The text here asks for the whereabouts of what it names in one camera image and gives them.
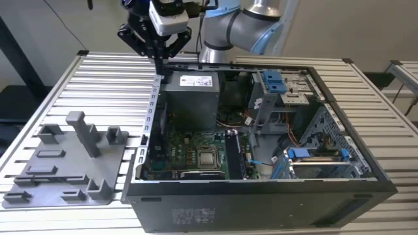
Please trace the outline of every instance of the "label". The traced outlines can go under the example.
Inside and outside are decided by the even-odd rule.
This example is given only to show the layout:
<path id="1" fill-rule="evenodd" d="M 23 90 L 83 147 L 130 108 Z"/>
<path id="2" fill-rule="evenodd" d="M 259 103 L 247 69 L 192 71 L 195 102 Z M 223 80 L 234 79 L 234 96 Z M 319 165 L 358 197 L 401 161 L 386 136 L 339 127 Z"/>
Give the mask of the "label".
<path id="1" fill-rule="evenodd" d="M 253 118 L 247 117 L 246 122 L 245 122 L 247 126 L 251 124 L 251 121 L 253 121 Z"/>
<path id="2" fill-rule="evenodd" d="M 191 76 L 180 77 L 180 87 L 211 87 L 211 76 Z"/>
<path id="3" fill-rule="evenodd" d="M 215 221 L 215 208 L 179 208 L 171 210 L 172 222 L 184 224 L 213 224 Z"/>
<path id="4" fill-rule="evenodd" d="M 263 102 L 263 98 L 258 98 L 254 102 L 254 109 L 258 109 L 261 107 L 261 104 Z"/>
<path id="5" fill-rule="evenodd" d="M 274 157 L 271 158 L 271 161 L 273 161 L 273 163 L 275 163 L 275 162 L 278 161 L 277 156 L 274 156 Z"/>

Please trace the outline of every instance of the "metal rail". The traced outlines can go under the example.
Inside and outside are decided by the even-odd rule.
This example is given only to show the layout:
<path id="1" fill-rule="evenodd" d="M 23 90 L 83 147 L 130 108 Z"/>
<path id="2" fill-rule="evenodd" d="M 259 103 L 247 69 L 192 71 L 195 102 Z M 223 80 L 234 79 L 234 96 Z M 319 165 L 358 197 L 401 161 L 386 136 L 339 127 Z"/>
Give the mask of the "metal rail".
<path id="1" fill-rule="evenodd" d="M 178 61 L 195 62 L 195 55 Z M 341 59 L 239 56 L 241 64 L 313 66 L 330 88 L 362 140 L 397 185 L 399 193 L 341 230 L 245 231 L 223 234 L 362 234 L 418 233 L 418 130 L 353 64 Z M 120 203 L 132 147 L 139 146 L 154 66 L 134 54 L 94 53 L 78 57 L 44 103 L 0 159 L 0 201 L 11 189 L 39 144 L 34 137 L 43 123 L 58 123 L 71 130 L 64 119 L 70 111 L 84 111 L 86 122 L 98 130 L 119 125 L 130 131 L 120 164 L 115 199 L 107 206 L 3 209 L 0 232 L 22 234 L 143 234 L 130 205 Z"/>
<path id="2" fill-rule="evenodd" d="M 413 93 L 418 95 L 418 62 L 391 61 L 387 72 L 390 72 Z"/>

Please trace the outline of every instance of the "blue latch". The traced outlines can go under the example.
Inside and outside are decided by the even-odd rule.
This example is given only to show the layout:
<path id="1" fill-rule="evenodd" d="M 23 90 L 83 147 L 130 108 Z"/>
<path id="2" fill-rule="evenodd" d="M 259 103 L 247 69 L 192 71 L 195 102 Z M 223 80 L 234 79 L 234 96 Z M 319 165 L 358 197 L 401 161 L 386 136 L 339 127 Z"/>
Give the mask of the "blue latch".
<path id="1" fill-rule="evenodd" d="M 342 161 L 346 162 L 350 158 L 350 154 L 345 148 L 341 149 L 341 155 L 342 155 Z"/>
<path id="2" fill-rule="evenodd" d="M 283 78 L 277 70 L 263 71 L 263 81 L 266 88 L 270 93 L 285 94 L 287 91 L 286 85 L 283 83 Z"/>
<path id="3" fill-rule="evenodd" d="M 295 157 L 295 153 L 293 149 L 287 149 L 287 155 L 290 159 Z"/>
<path id="4" fill-rule="evenodd" d="M 297 158 L 307 158 L 311 156 L 306 148 L 294 148 L 293 151 Z"/>

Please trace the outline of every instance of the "black computer chassis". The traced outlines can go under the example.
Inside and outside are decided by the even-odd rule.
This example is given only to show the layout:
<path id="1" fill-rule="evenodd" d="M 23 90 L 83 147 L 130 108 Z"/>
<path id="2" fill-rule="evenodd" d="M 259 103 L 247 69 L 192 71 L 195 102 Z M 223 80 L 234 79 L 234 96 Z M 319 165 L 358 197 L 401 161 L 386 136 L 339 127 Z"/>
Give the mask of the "black computer chassis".
<path id="1" fill-rule="evenodd" d="M 147 233 L 341 228 L 397 193 L 314 67 L 176 62 L 167 67 L 172 71 L 306 70 L 377 181 L 131 183 L 132 158 L 122 202 L 132 205 Z"/>

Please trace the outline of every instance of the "motherboard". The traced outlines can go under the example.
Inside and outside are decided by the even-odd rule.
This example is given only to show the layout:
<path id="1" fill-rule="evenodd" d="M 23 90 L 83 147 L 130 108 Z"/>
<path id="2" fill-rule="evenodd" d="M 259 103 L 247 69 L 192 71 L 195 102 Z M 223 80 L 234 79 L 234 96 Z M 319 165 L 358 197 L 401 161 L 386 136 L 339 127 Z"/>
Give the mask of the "motherboard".
<path id="1" fill-rule="evenodd" d="M 148 180 L 199 180 L 208 177 L 227 180 L 230 169 L 238 169 L 246 179 L 255 178 L 255 167 L 247 162 L 251 159 L 247 134 L 239 134 L 235 143 L 239 154 L 227 156 L 226 134 L 170 131 L 166 154 L 150 161 Z"/>

